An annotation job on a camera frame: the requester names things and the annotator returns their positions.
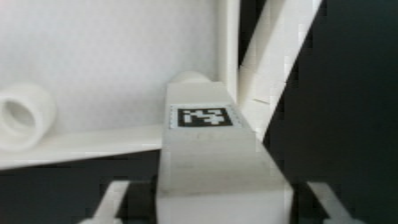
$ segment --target white plastic part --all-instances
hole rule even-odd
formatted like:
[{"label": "white plastic part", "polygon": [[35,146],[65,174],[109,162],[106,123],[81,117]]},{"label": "white plastic part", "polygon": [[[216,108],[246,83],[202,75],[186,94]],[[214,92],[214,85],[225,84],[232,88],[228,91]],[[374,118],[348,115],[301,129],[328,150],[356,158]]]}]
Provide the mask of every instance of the white plastic part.
[{"label": "white plastic part", "polygon": [[173,76],[170,83],[202,83],[202,82],[211,82],[207,76],[195,72],[195,71],[186,71],[179,75]]},{"label": "white plastic part", "polygon": [[364,224],[360,220],[351,218],[326,183],[307,182],[307,185],[330,217],[330,219],[324,219],[323,224]]},{"label": "white plastic part", "polygon": [[109,186],[102,195],[101,204],[95,209],[93,218],[115,217],[122,198],[127,191],[127,186],[129,186],[129,181],[113,181],[109,183]]},{"label": "white plastic part", "polygon": [[[24,113],[29,120],[22,123]],[[51,94],[33,84],[12,85],[0,92],[0,149],[28,150],[53,125],[56,106]]]},{"label": "white plastic part", "polygon": [[47,136],[22,153],[0,152],[0,170],[161,148],[161,125]]},{"label": "white plastic part", "polygon": [[37,83],[58,106],[37,146],[0,151],[0,169],[159,149],[168,80],[191,69],[216,79],[218,2],[0,2],[0,88]]},{"label": "white plastic part", "polygon": [[239,67],[237,105],[262,139],[321,0],[268,0]]},{"label": "white plastic part", "polygon": [[218,80],[236,101],[239,0],[218,0]]},{"label": "white plastic part", "polygon": [[157,223],[285,224],[291,195],[223,84],[168,84]]},{"label": "white plastic part", "polygon": [[113,181],[109,183],[93,217],[92,219],[83,220],[79,224],[122,224],[120,220],[115,218],[115,215],[120,208],[127,186],[129,181]]}]

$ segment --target tape roll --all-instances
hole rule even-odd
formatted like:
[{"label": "tape roll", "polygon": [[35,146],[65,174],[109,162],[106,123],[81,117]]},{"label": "tape roll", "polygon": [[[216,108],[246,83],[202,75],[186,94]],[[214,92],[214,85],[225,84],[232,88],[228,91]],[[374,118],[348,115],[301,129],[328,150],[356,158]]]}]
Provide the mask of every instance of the tape roll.
[{"label": "tape roll", "polygon": [[0,91],[0,150],[22,151],[35,146],[54,115],[54,100],[40,86],[21,83]]}]

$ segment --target white panel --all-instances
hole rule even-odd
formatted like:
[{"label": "white panel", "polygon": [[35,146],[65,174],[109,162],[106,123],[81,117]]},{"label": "white panel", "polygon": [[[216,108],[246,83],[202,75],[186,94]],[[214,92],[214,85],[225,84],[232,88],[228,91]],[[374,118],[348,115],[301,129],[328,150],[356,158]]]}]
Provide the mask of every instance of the white panel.
[{"label": "white panel", "polygon": [[38,84],[54,134],[161,123],[165,84],[216,73],[216,1],[1,0],[0,88]]},{"label": "white panel", "polygon": [[285,224],[291,187],[221,83],[170,84],[165,111],[157,223]]},{"label": "white panel", "polygon": [[262,139],[321,0],[268,0],[239,67],[237,105]]}]

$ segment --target black background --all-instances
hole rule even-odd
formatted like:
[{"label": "black background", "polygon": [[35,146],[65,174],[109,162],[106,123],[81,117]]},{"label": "black background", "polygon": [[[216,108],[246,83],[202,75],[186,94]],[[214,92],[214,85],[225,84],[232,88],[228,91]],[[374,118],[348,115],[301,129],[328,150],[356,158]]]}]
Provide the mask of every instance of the black background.
[{"label": "black background", "polygon": [[[239,55],[260,5],[241,1]],[[298,194],[305,181],[324,181],[353,217],[381,224],[398,223],[395,37],[398,1],[323,2],[264,138]],[[149,180],[156,169],[147,152],[3,171],[0,223],[76,223],[108,181]],[[316,223],[303,210],[292,220]]]}]

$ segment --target white tape roll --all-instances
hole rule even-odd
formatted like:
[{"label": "white tape roll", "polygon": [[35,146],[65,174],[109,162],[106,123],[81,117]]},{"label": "white tape roll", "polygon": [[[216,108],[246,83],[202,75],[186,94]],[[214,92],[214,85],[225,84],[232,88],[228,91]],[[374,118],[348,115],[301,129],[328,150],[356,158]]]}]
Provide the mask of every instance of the white tape roll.
[{"label": "white tape roll", "polygon": [[45,90],[21,83],[0,91],[0,149],[28,150],[51,127],[54,100]]}]

